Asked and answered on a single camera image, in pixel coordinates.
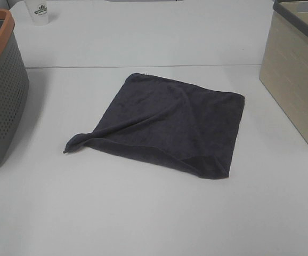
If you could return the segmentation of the dark grey towel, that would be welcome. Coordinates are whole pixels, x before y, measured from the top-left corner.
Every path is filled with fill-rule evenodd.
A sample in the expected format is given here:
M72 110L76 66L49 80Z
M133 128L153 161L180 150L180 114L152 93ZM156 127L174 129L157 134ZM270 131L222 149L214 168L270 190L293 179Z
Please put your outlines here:
M168 78L134 73L92 132L64 148L90 147L204 179L229 176L245 98Z

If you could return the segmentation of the beige basket with grey rim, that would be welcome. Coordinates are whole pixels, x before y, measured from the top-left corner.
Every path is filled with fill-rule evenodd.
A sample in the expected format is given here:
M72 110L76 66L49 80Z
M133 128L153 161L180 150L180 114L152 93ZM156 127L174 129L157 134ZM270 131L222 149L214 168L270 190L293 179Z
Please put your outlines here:
M260 81L308 144L308 1L275 1Z

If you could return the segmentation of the grey basket with orange rim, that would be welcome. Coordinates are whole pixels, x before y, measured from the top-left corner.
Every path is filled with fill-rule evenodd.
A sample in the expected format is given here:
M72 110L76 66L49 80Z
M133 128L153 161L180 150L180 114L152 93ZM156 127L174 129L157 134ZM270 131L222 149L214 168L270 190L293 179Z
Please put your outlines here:
M0 165L14 138L29 90L29 78L9 10L0 9Z

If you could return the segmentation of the white paper cup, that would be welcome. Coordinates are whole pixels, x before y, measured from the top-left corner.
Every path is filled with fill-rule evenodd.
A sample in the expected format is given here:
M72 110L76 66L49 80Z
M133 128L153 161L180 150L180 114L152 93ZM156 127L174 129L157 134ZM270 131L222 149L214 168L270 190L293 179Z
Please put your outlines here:
M43 26L48 24L46 0L24 0L24 3L35 25Z

